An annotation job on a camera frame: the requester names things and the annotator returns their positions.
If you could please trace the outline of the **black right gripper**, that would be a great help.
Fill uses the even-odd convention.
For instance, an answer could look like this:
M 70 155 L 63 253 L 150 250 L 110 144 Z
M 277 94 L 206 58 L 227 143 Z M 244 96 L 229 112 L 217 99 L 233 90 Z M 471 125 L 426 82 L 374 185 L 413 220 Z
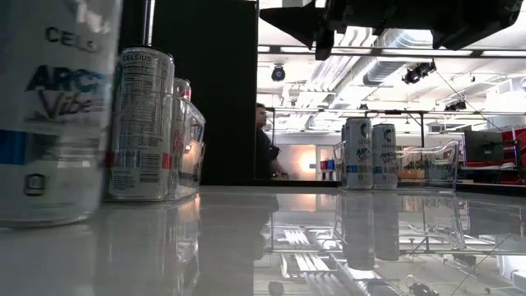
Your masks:
M 262 9 L 259 17 L 308 49 L 316 46 L 316 60 L 331 54 L 334 32 L 328 28 L 368 27 L 380 35 L 386 29 L 430 30 L 435 22 L 431 6 L 421 0 L 327 0 L 325 9 L 309 2 L 303 7 Z

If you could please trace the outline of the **blue band Celsius can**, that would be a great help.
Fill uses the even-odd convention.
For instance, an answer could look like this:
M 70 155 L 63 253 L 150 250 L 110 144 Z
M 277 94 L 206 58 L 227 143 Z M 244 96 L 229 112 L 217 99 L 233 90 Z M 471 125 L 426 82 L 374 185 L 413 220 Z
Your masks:
M 376 124 L 371 135 L 374 187 L 394 189 L 398 185 L 395 125 Z
M 122 0 L 0 0 L 0 228 L 99 205 Z

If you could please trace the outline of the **person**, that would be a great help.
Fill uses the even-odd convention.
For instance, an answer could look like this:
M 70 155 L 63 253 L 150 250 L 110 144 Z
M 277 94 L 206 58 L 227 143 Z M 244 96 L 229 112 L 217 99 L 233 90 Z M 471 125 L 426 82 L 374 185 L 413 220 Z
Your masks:
M 270 180 L 272 178 L 288 179 L 288 173 L 278 161 L 280 149 L 274 146 L 269 137 L 264 133 L 267 114 L 263 104 L 256 104 L 256 155 L 255 178 Z

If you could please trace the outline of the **dark computer monitor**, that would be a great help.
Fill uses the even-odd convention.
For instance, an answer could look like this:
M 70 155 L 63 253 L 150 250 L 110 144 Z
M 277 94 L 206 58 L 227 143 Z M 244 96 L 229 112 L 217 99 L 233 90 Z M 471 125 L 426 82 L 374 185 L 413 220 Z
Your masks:
M 504 160 L 503 139 L 499 132 L 464 132 L 464 159 L 468 162 Z

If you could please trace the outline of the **red cabinet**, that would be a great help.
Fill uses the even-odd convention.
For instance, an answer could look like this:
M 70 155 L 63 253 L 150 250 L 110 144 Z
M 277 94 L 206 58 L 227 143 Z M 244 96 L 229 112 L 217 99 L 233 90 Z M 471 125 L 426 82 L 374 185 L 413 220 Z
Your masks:
M 526 185 L 526 126 L 512 126 L 510 131 L 501 135 L 505 162 L 512 162 L 519 171 L 518 180 L 513 183 Z

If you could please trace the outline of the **black aluminium table frame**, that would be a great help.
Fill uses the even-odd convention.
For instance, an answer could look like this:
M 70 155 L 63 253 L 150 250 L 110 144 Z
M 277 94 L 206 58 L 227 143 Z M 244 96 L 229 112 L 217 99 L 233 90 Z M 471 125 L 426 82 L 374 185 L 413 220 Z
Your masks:
M 295 180 L 248 180 L 226 183 L 205 183 L 201 189 L 222 187 L 300 187 L 300 188 L 337 188 L 337 181 L 295 181 Z M 502 185 L 490 183 L 456 183 L 455 187 L 446 183 L 428 181 L 402 181 L 397 189 L 414 187 L 417 189 L 450 189 L 456 192 L 492 194 L 507 197 L 526 198 L 526 186 Z

